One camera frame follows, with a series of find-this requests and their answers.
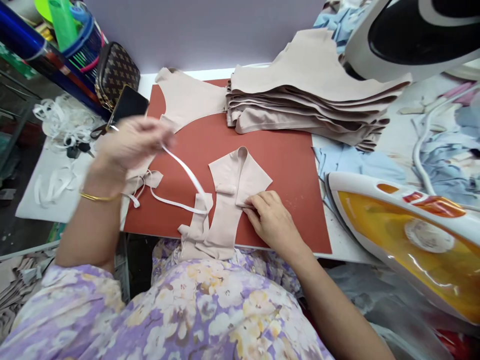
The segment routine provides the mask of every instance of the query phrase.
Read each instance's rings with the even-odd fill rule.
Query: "black phone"
[[[125,85],[111,113],[106,129],[109,130],[110,127],[116,125],[120,119],[134,115],[145,115],[149,108],[149,103],[148,99],[140,95],[130,86]]]

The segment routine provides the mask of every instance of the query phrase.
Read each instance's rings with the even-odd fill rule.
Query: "orange cutting mat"
[[[221,87],[227,85],[227,80],[207,82]],[[165,111],[162,90],[153,85],[148,115],[159,118]],[[193,171],[205,192],[213,195],[213,208],[208,215],[210,224],[215,213],[216,193],[209,164],[240,146],[247,147],[255,161],[271,177],[273,182],[268,190],[275,190],[280,195],[310,249],[314,253],[331,254],[312,136],[303,131],[259,130],[240,135],[227,127],[226,114],[221,113],[197,119],[177,132],[173,153]],[[183,168],[171,156],[157,156],[150,170],[163,174],[160,185],[153,190],[156,195],[190,207],[195,205],[197,191]],[[125,232],[179,238],[177,228],[182,224],[190,225],[191,212],[156,200],[148,187],[139,201],[138,208],[130,203]],[[244,213],[238,224],[235,243],[268,248]]]

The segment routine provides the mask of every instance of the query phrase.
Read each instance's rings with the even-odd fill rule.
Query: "patterned pouch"
[[[112,112],[125,85],[138,90],[140,70],[117,42],[101,49],[97,66],[95,91],[103,107]]]

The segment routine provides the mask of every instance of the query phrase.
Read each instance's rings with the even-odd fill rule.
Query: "floral dress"
[[[265,264],[273,253],[177,263],[176,251],[159,242],[150,290],[127,305],[111,273],[51,266],[0,359],[333,359],[279,285],[300,290],[291,269]]]

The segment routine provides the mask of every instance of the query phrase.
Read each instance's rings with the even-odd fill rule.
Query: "bracelet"
[[[81,192],[81,193],[80,193],[80,196],[81,196],[82,198],[85,198],[85,199],[88,199],[88,200],[92,200],[92,201],[101,201],[101,202],[109,202],[109,201],[115,200],[116,198],[118,198],[118,197],[121,196],[121,195],[122,195],[122,194],[118,194],[118,195],[110,196],[110,197],[100,197],[100,196],[89,195],[89,194],[84,193],[84,192]]]

